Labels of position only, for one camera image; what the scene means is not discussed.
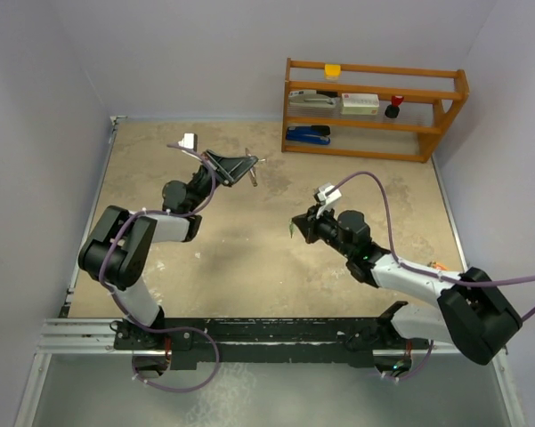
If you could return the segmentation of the silver keyring with clips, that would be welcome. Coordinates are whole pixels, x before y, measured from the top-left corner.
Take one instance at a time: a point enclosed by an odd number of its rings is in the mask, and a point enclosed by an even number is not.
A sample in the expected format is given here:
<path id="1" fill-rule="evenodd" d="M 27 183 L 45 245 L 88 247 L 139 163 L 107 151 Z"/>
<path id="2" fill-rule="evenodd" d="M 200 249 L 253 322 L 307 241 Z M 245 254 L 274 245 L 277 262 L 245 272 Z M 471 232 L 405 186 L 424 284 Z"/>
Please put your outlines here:
<path id="1" fill-rule="evenodd" d="M 259 159 L 257 160 L 257 162 L 255 163 L 255 165 L 252 166 L 252 167 L 249 169 L 248 173 L 247 173 L 248 176 L 249 176 L 249 178 L 250 178 L 250 181 L 251 181 L 252 185 L 253 185 L 255 188 L 258 186 L 258 180 L 257 180 L 257 174 L 256 174 L 256 169 L 255 169 L 255 167 L 256 167 L 257 165 L 260 165 L 260 164 L 264 163 L 265 161 L 266 161 L 265 158 L 259 158 Z"/>

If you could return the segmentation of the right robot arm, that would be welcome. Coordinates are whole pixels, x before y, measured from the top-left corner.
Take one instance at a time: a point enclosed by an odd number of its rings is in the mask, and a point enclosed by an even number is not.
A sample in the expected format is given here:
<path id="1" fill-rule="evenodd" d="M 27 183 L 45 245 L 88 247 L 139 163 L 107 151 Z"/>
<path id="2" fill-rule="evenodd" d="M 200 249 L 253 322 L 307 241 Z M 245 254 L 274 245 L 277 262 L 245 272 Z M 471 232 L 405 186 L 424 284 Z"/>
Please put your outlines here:
<path id="1" fill-rule="evenodd" d="M 483 270 L 441 271 L 403 262 L 372 239 L 358 211 L 335 215 L 312 206 L 291 222 L 306 243 L 321 241 L 341 254 L 358 282 L 423 303 L 402 306 L 378 326 L 379 341 L 388 348 L 423 338 L 450 343 L 469 360 L 486 365 L 523 326 L 516 309 Z"/>

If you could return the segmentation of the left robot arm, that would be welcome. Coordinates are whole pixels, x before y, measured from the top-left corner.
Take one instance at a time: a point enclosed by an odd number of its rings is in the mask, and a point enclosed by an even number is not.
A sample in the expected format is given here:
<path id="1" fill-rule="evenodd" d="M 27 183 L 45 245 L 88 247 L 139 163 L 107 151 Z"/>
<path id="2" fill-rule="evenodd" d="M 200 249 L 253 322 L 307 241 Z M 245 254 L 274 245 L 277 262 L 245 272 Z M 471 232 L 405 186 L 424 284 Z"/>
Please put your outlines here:
<path id="1" fill-rule="evenodd" d="M 152 245 L 189 243 L 199 233 L 200 212 L 211 202 L 219 186 L 232 187 L 252 173 L 259 158 L 223 157 L 206 150 L 186 153 L 199 161 L 190 181 L 172 180 L 162 189 L 162 208 L 135 213 L 108 206 L 94 225 L 78 255 L 78 267 L 99 282 L 135 325 L 134 339 L 146 349 L 165 340 L 164 311 L 150 295 L 142 273 Z"/>

